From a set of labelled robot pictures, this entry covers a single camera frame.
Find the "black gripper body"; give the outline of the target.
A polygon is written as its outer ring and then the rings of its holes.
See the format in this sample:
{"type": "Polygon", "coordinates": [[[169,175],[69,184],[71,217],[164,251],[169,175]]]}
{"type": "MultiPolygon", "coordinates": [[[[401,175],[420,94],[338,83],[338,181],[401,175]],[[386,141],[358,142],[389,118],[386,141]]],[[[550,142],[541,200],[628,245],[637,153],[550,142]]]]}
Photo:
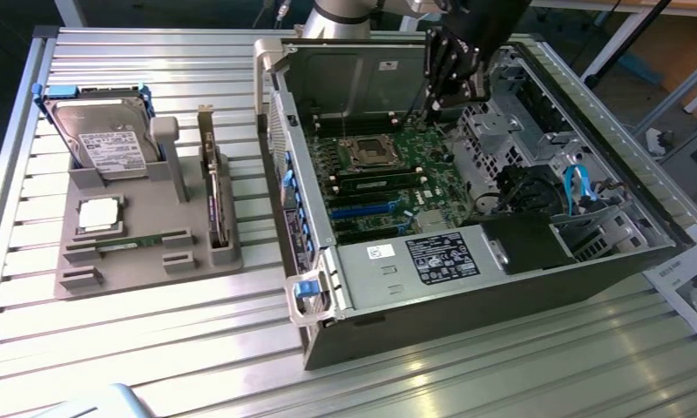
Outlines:
{"type": "Polygon", "coordinates": [[[480,59],[489,59],[513,33],[529,0],[449,0],[440,1],[438,8],[441,32],[464,52],[477,51],[480,59]]]}

